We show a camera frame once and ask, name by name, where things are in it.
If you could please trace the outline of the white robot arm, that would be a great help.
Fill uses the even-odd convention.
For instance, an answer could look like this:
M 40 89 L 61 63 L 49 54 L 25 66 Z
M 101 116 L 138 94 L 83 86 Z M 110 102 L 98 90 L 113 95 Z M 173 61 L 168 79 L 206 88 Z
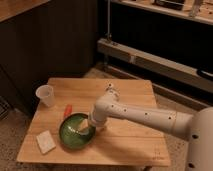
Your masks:
M 185 171 L 213 171 L 213 107 L 191 115 L 175 110 L 137 107 L 119 101 L 116 91 L 94 103 L 88 124 L 103 127 L 108 118 L 128 120 L 188 142 Z

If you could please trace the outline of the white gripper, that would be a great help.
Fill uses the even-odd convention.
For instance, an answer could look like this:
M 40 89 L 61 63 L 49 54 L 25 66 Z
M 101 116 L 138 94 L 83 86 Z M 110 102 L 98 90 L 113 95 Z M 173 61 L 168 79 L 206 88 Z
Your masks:
M 83 120 L 79 126 L 78 126 L 78 130 L 79 131 L 84 131 L 88 128 L 88 124 L 96 127 L 96 131 L 100 132 L 100 131 L 104 131 L 106 129 L 106 126 L 100 126 L 99 122 L 97 122 L 94 118 L 92 114 L 88 115 L 88 121 L 87 120 Z

